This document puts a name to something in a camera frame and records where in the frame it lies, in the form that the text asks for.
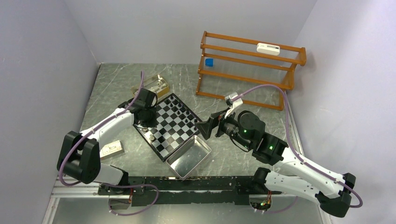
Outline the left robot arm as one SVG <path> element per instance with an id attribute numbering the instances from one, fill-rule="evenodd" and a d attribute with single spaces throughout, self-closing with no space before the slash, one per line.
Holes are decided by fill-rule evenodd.
<path id="1" fill-rule="evenodd" d="M 102 164 L 100 150 L 124 129 L 132 125 L 156 126 L 157 94 L 141 89 L 104 120 L 81 132 L 70 131 L 63 140 L 57 162 L 59 176 L 67 175 L 78 183 L 99 182 L 109 185 L 117 194 L 129 188 L 128 172 Z"/>

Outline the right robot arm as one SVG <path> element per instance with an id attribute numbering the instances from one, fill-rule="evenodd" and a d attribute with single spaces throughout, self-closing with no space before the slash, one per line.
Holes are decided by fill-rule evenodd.
<path id="1" fill-rule="evenodd" d="M 338 174 L 292 150 L 287 142 L 265 131 L 265 123 L 250 111 L 229 117 L 226 111 L 210 115 L 207 121 L 195 123 L 204 139 L 214 128 L 216 137 L 227 135 L 235 145 L 251 152 L 258 161 L 270 168 L 258 168 L 251 182 L 257 193 L 271 191 L 293 194 L 319 205 L 326 213 L 345 217 L 352 202 L 356 177 L 351 173 Z"/>

